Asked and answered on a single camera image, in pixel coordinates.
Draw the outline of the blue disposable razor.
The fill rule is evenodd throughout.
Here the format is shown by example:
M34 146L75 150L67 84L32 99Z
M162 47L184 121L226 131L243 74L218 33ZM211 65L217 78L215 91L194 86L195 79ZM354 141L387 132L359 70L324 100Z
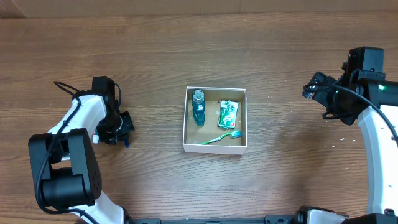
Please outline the blue disposable razor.
M126 148L129 148L129 146L130 146L130 145L129 145L129 140L125 139L125 140L124 140L124 144L125 144L125 147L126 147Z

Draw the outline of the teal mouthwash bottle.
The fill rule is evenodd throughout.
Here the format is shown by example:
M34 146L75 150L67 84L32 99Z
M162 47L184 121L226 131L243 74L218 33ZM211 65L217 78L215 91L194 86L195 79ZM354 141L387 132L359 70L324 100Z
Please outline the teal mouthwash bottle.
M193 119L197 126L205 124L205 94L202 90L196 89L192 93Z

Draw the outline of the green toothbrush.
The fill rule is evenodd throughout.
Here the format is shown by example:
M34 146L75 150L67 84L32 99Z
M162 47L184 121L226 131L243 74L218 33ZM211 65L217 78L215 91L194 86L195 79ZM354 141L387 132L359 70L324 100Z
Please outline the green toothbrush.
M241 131L240 130L234 130L234 131L231 131L231 132L228 132L228 133L224 133L224 134L218 136L217 138L214 138L214 139L209 140L209 141L202 142L202 143L200 143L200 145L207 145L207 144L211 144L211 143L214 143L214 142L218 142L218 141L222 140L223 138L225 138L226 136L229 136L231 139L240 138L241 137Z

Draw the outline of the green soap packet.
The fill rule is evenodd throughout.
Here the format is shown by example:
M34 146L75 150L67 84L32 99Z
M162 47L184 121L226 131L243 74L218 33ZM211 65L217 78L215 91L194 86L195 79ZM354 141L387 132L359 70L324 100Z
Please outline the green soap packet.
M234 129L236 127L238 109L238 102L231 100L221 100L218 126L223 129Z

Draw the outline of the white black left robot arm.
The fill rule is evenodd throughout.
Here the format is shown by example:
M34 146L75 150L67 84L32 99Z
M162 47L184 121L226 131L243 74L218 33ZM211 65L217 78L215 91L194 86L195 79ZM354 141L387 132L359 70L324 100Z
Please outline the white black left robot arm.
M94 77L89 90L55 81L71 94L72 105L47 133L28 142L35 199L45 213L72 213L85 223L132 223L125 208L103 192L93 150L99 142L129 146L130 114L120 110L121 89L106 76Z

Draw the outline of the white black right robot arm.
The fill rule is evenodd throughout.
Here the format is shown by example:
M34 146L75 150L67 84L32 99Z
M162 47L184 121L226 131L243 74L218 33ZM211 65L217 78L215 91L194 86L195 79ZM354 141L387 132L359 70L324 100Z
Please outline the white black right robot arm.
M334 79L314 74L302 96L325 107L325 120L358 123L364 139L368 168L368 203L365 215L350 218L324 208L302 206L292 223L397 224L397 82L383 72L384 51L358 47L349 51Z

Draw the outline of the teal toothpaste tube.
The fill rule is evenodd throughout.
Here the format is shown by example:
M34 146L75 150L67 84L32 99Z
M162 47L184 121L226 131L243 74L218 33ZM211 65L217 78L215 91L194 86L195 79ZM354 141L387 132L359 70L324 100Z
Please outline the teal toothpaste tube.
M98 144L100 141L99 135L98 133L94 133L94 135L92 136L92 143L93 144Z

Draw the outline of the white cardboard box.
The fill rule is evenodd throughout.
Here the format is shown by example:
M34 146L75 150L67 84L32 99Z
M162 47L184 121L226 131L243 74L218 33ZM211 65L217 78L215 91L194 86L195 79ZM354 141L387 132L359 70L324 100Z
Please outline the white cardboard box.
M205 123L197 126L192 112L192 93L196 86L188 86L185 94L182 144L185 152L241 155L248 146L247 93L241 88L201 87L205 95ZM236 130L240 130L238 138L225 137L207 145L203 142L212 140L230 132L218 126L220 104L223 100L235 101L239 104L236 118Z

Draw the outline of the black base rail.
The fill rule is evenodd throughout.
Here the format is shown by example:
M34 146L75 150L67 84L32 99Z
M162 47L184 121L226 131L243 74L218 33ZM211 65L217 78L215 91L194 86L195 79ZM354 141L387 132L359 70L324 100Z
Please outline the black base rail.
M134 219L127 215L125 224L273 224L273 223L306 223L310 211L324 212L328 217L326 220L332 223L341 223L349 218L349 215L335 213L320 207L301 206L294 215L265 215L261 218L202 218L184 220L161 220L159 218Z

